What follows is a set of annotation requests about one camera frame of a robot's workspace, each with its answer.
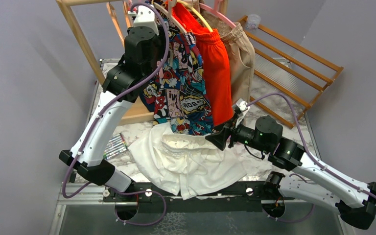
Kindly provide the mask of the white shorts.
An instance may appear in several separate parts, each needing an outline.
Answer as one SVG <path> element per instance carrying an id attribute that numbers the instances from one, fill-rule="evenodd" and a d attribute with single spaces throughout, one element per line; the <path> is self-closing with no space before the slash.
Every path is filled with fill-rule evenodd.
<path id="1" fill-rule="evenodd" d="M 132 124 L 131 178 L 150 182 L 186 200 L 217 192 L 240 181 L 259 181 L 273 169 L 268 162 L 248 154 L 242 145 L 221 151 L 203 136 L 174 134 L 170 125 Z"/>

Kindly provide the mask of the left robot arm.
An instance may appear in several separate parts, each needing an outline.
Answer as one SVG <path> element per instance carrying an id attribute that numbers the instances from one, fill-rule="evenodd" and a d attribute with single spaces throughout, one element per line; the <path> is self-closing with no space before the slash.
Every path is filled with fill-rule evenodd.
<path id="1" fill-rule="evenodd" d="M 117 125 L 132 107 L 139 93 L 159 71 L 166 48 L 162 26 L 158 32 L 147 26 L 128 29 L 125 53 L 106 74 L 97 107 L 83 134 L 70 150 L 63 150 L 59 159 L 75 169 L 87 181 L 116 190 L 122 201 L 134 196 L 132 179 L 104 159 L 105 148 Z"/>

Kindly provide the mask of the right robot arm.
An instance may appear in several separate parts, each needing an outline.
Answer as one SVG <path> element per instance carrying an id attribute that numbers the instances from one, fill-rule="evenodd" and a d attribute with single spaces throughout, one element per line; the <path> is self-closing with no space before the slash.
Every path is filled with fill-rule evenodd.
<path id="1" fill-rule="evenodd" d="M 291 197 L 330 209 L 347 224 L 362 230 L 371 226 L 376 216 L 376 182 L 365 183 L 327 165 L 293 140 L 283 137 L 283 127 L 270 116 L 257 119 L 255 128 L 227 121 L 219 132 L 205 138 L 224 150 L 235 143 L 267 154 L 274 166 L 306 177 L 312 184 L 287 179 L 271 172 L 263 185 L 269 199 Z"/>

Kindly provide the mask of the comic print shorts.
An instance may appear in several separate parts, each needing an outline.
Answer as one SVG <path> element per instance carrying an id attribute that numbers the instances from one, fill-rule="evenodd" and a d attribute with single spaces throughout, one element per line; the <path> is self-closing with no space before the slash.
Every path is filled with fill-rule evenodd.
<path id="1" fill-rule="evenodd" d="M 153 125 L 169 123 L 176 134 L 207 135 L 214 123 L 196 38 L 187 29 L 181 30 L 166 13 L 160 16 L 169 33 L 169 55 L 140 93 L 141 101 L 153 112 Z"/>

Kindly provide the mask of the orange shorts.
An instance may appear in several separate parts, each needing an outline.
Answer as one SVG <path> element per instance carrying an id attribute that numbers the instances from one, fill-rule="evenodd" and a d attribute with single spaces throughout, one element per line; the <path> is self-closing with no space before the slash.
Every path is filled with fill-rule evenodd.
<path id="1" fill-rule="evenodd" d="M 233 116 L 231 97 L 230 63 L 227 50 L 217 29 L 201 25 L 187 9 L 177 2 L 172 8 L 173 17 L 191 32 L 203 60 L 203 78 L 210 100 L 214 126 L 228 121 Z"/>

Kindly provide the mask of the beige shorts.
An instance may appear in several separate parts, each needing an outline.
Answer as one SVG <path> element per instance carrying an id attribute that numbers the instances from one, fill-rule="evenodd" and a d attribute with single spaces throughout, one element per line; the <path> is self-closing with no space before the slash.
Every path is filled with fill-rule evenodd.
<path id="1" fill-rule="evenodd" d="M 227 50 L 231 70 L 231 97 L 233 103 L 240 98 L 249 101 L 252 78 L 255 70 L 255 51 L 241 23 L 233 22 L 236 27 L 230 28 L 212 13 L 200 9 L 201 15 L 216 28 Z"/>

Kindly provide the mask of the yellow hanger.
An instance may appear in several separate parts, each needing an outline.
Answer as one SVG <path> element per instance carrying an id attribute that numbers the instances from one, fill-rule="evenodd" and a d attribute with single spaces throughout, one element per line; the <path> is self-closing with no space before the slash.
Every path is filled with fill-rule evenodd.
<path id="1" fill-rule="evenodd" d="M 178 3 L 182 4 L 186 9 L 190 10 L 197 19 L 203 24 L 203 26 L 209 31 L 213 32 L 213 29 L 210 27 L 209 23 L 201 15 L 199 11 L 199 1 L 198 0 L 177 0 Z"/>

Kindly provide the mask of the pink hanger with beige shorts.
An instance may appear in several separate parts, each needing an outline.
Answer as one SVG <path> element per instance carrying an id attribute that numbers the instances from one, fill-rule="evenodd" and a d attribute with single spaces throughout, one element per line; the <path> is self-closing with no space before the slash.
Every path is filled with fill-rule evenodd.
<path id="1" fill-rule="evenodd" d="M 228 0 L 214 0 L 213 6 L 209 6 L 205 3 L 199 3 L 199 5 L 201 9 L 212 13 L 230 28 L 236 27 L 236 25 L 226 16 L 228 9 Z"/>

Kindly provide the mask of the wooden hanger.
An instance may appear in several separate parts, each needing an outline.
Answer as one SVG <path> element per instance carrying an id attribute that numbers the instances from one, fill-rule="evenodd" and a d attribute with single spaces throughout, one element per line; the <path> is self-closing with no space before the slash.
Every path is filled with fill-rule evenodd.
<path id="1" fill-rule="evenodd" d="M 156 3 L 154 0 L 151 1 L 155 8 L 159 9 L 166 17 L 174 22 L 176 27 L 182 32 L 182 33 L 187 33 L 185 28 L 176 20 L 173 15 L 172 15 L 172 8 L 176 5 L 177 0 L 169 0 L 167 7 L 163 7 L 161 4 Z"/>

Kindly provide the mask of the orange hanger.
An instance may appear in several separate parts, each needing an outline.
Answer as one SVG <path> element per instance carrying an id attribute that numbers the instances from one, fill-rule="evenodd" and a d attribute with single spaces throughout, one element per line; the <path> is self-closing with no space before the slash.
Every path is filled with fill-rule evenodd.
<path id="1" fill-rule="evenodd" d="M 130 5 L 129 0 L 123 1 L 123 12 L 124 12 L 127 27 L 133 27 L 132 17 L 128 14 L 128 11 L 130 10 L 130 6 L 131 5 Z"/>
<path id="2" fill-rule="evenodd" d="M 121 41 L 122 45 L 124 46 L 124 36 L 123 36 L 122 31 L 121 31 L 119 22 L 118 22 L 116 10 L 110 2 L 106 3 L 106 8 L 107 8 L 109 16 L 111 17 L 111 20 L 112 20 L 112 23 L 113 23 L 113 25 L 116 29 L 116 32 L 117 32 L 117 34 L 120 38 L 120 41 Z"/>

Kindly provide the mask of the wooden slatted rack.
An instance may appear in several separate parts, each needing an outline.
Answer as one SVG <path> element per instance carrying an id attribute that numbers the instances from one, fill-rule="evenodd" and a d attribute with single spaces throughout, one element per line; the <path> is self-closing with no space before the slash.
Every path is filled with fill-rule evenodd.
<path id="1" fill-rule="evenodd" d="M 344 70 L 266 26 L 259 25 L 255 32 L 247 30 L 246 35 L 256 59 L 250 99 L 283 93 L 299 119 Z"/>

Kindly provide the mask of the wooden clothes rack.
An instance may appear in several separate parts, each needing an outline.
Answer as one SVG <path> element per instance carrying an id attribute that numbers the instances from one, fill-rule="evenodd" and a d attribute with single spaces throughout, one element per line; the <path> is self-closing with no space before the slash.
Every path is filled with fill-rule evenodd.
<path id="1" fill-rule="evenodd" d="M 74 12 L 71 9 L 71 6 L 108 3 L 111 1 L 118 0 L 56 0 L 57 5 L 59 6 L 99 83 L 104 82 L 104 75 L 102 73 L 102 70 L 100 69 L 99 62 L 96 60 L 95 55 L 74 15 Z M 135 104 L 125 113 L 125 115 L 119 122 L 119 125 L 133 124 L 152 120 L 153 112 L 149 112 L 143 105 L 141 100 L 138 98 Z"/>

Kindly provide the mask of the marker pen pack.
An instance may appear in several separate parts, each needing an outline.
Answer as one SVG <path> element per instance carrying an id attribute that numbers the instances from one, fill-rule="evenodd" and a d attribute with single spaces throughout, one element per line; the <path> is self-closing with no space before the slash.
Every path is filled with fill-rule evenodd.
<path id="1" fill-rule="evenodd" d="M 125 152 L 128 149 L 128 144 L 124 139 L 124 135 L 122 133 L 118 133 L 111 137 L 108 141 L 106 148 L 104 150 L 103 159 L 109 160 L 112 159 L 119 154 Z"/>

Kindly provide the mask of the clear plastic cup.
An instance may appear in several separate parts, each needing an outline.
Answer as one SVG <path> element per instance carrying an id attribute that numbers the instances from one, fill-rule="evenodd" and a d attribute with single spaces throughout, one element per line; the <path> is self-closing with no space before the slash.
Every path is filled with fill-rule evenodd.
<path id="1" fill-rule="evenodd" d="M 256 30 L 261 22 L 261 17 L 257 14 L 249 14 L 246 19 L 245 28 L 247 30 Z"/>

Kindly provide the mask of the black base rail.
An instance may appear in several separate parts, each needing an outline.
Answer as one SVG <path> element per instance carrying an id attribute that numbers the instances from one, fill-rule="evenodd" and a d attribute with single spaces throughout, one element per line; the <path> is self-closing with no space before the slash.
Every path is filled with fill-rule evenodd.
<path id="1" fill-rule="evenodd" d="M 186 200 L 152 183 L 133 183 L 125 195 L 106 188 L 103 202 L 113 203 L 122 218 L 132 218 L 137 213 L 163 212 L 265 212 L 272 217 L 285 213 L 284 197 L 264 181 L 240 181 Z"/>

